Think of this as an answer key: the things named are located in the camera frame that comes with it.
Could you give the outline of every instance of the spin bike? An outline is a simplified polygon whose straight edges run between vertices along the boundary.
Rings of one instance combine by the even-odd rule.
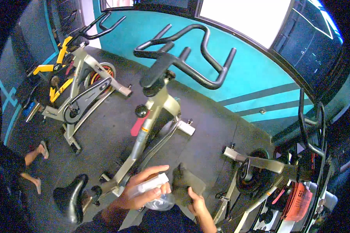
[[[74,147],[76,154],[79,154],[81,147],[73,136],[84,121],[91,115],[91,113],[110,94],[112,94],[114,90],[119,91],[127,97],[131,96],[132,94],[131,85],[124,87],[114,79],[116,76],[116,71],[112,64],[107,62],[98,63],[96,59],[94,59],[84,50],[84,48],[88,45],[87,42],[83,42],[80,46],[73,45],[73,42],[79,37],[94,40],[108,34],[126,18],[126,16],[123,16],[112,27],[107,29],[102,25],[102,23],[107,19],[107,17],[110,16],[110,14],[111,12],[105,12],[90,25],[84,26],[75,37],[68,37],[63,43],[58,57],[61,59],[60,61],[57,59],[57,63],[62,64],[62,58],[68,49],[73,55],[73,60],[70,65],[75,67],[74,73],[66,82],[68,84],[71,83],[70,96],[58,109],[51,106],[44,107],[40,103],[35,103],[35,106],[32,108],[26,119],[26,122],[28,122],[37,111],[40,111],[42,112],[44,119],[49,117],[63,122],[62,126],[65,130],[63,135],[69,145]],[[101,22],[99,23],[99,26],[103,31],[96,35],[87,35],[87,31],[100,20]],[[55,66],[38,66],[34,71],[34,74],[38,73],[39,71],[48,71],[50,69],[54,70]],[[83,81],[85,91],[79,93],[80,86]]]
[[[63,25],[61,25],[59,29],[52,29],[52,32],[54,34],[56,34],[57,31],[64,33],[65,30],[68,29],[70,25],[75,21],[77,15],[78,10],[74,10],[73,12],[71,12],[71,14],[66,17],[69,20]],[[32,95],[42,81],[50,83],[49,100],[51,104],[53,104],[56,101],[56,99],[60,96],[60,94],[72,83],[72,78],[66,78],[62,86],[60,88],[58,87],[58,84],[60,83],[59,77],[67,77],[68,73],[71,71],[72,66],[70,66],[70,63],[73,59],[73,55],[66,51],[66,44],[71,39],[72,37],[68,36],[61,45],[58,36],[55,37],[55,40],[58,43],[57,47],[60,50],[57,56],[56,64],[42,64],[38,66],[37,62],[35,62],[33,66],[26,71],[26,73],[28,74],[27,77],[30,77],[30,79],[35,75],[38,75],[41,79],[38,80],[28,97],[25,98],[25,100],[21,103],[22,109],[24,110],[23,113],[25,116],[28,115],[28,112],[30,112],[31,107],[34,105],[33,103],[30,105],[30,102],[32,101]],[[49,74],[46,77],[42,72],[49,72]]]
[[[266,150],[256,150],[249,156],[245,156],[234,151],[234,145],[231,147],[224,147],[223,154],[232,158],[234,161],[237,161],[239,163],[239,167],[232,179],[232,183],[227,191],[227,194],[220,198],[223,202],[214,217],[214,223],[217,224],[217,227],[219,227],[219,229],[223,232],[239,232],[251,211],[262,204],[258,213],[259,215],[263,209],[262,207],[266,203],[266,200],[268,198],[270,200],[272,198],[279,199],[280,195],[282,195],[282,193],[280,194],[280,191],[288,190],[287,187],[289,187],[291,182],[299,183],[311,181],[316,183],[316,200],[319,198],[320,193],[324,193],[323,188],[326,186],[327,180],[327,175],[323,175],[323,171],[327,170],[324,169],[324,167],[327,167],[325,162],[327,144],[325,141],[326,124],[324,106],[321,102],[318,103],[316,120],[306,118],[303,114],[303,107],[304,90],[302,88],[300,90],[298,110],[301,138],[305,145],[305,150],[303,153],[304,156],[302,158],[296,157],[291,160],[289,158],[289,151],[287,151],[287,154],[283,154],[282,156],[287,156],[288,158],[286,158],[286,162],[282,162],[275,159],[269,159]],[[306,125],[316,128],[315,131],[318,130],[318,145],[320,148],[309,142],[309,127]],[[314,157],[311,157],[311,155],[317,155],[316,161]],[[248,202],[244,203],[244,206],[240,207],[236,211],[233,210],[234,205],[232,207],[229,207],[228,205],[235,187],[238,189],[240,194],[250,195]],[[224,210],[226,210],[224,220],[219,221]],[[312,207],[309,216],[313,216],[313,211],[314,209]],[[256,232],[253,230],[253,227],[256,224],[257,218],[253,222],[252,228],[249,232]]]
[[[145,42],[134,50],[134,55],[136,57],[152,58],[156,59],[156,61],[140,79],[140,85],[143,88],[144,95],[148,97],[148,101],[145,105],[138,106],[135,113],[140,119],[145,117],[146,119],[141,125],[130,156],[120,167],[115,176],[100,186],[94,186],[91,189],[83,191],[88,182],[88,176],[86,174],[81,174],[78,175],[68,187],[56,188],[53,191],[53,198],[56,206],[63,217],[70,222],[81,223],[88,206],[93,203],[98,204],[98,200],[102,195],[113,192],[115,195],[119,196],[131,175],[135,174],[135,170],[140,171],[164,142],[171,137],[176,129],[180,129],[190,136],[194,133],[195,129],[190,126],[190,124],[181,120],[180,104],[178,101],[168,94],[166,85],[170,80],[175,78],[175,74],[168,70],[171,65],[176,66],[208,89],[215,90],[223,84],[235,56],[236,49],[231,49],[224,66],[221,66],[207,51],[206,47],[210,36],[210,30],[206,26],[192,24],[170,37],[161,38],[170,27],[170,24],[167,25],[152,40]],[[193,29],[201,29],[205,32],[201,42],[201,53],[219,73],[218,78],[214,82],[206,79],[199,72],[186,64],[186,59],[191,52],[189,47],[184,48],[179,57],[168,53],[168,51],[173,48],[173,42],[175,40],[181,38],[184,34]],[[148,47],[158,44],[164,44],[164,46],[158,51],[144,51]],[[161,130],[161,126],[167,124],[167,122],[171,120],[172,126],[169,132],[161,138],[149,152],[142,156],[147,142],[158,134]],[[139,159],[143,160],[138,169],[134,169],[133,165],[135,161]]]

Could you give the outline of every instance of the flip-flop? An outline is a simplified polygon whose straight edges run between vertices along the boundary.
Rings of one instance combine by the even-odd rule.
[[[37,178],[37,180],[39,181],[39,186],[36,186],[36,191],[38,192],[38,194],[41,194],[41,179]]]
[[[43,146],[44,148],[44,159],[47,160],[49,157],[49,152],[48,152],[48,148],[47,148],[47,143],[45,141],[41,141],[40,144]]]

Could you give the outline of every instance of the red tag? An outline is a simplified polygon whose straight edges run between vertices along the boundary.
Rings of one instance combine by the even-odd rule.
[[[148,118],[150,114],[150,111],[144,118],[138,118],[134,126],[131,128],[131,136],[137,136],[139,134],[139,131],[141,129],[141,126],[143,125],[145,119]]]
[[[69,74],[71,68],[73,67],[73,64],[74,64],[74,61],[71,61],[69,67],[66,69],[66,74],[65,75]]]

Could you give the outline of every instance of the person's hand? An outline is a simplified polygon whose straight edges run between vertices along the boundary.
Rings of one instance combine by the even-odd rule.
[[[167,182],[166,184],[162,185],[160,189],[155,188],[149,190],[148,192],[145,192],[132,199],[129,199],[127,195],[127,193],[129,193],[129,190],[132,189],[134,186],[157,176],[160,171],[166,171],[168,169],[169,165],[148,167],[139,174],[131,177],[121,196],[119,196],[113,203],[115,204],[115,206],[122,209],[137,210],[143,207],[145,203],[159,198],[162,194],[171,193],[170,184]]]
[[[191,187],[188,188],[188,194],[193,199],[193,204],[188,206],[189,211],[196,217],[203,233],[217,232],[213,218],[206,208],[205,199],[197,195]]]
[[[205,199],[202,196],[197,195],[192,190],[192,187],[188,188],[188,194],[193,199],[193,204],[188,205],[188,209],[195,217],[203,213],[209,213],[206,208]]]

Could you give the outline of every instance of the bike seat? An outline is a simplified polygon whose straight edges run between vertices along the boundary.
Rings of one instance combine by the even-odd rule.
[[[80,174],[66,188],[53,190],[53,199],[62,217],[70,223],[80,224],[83,221],[81,195],[88,182],[86,174]]]

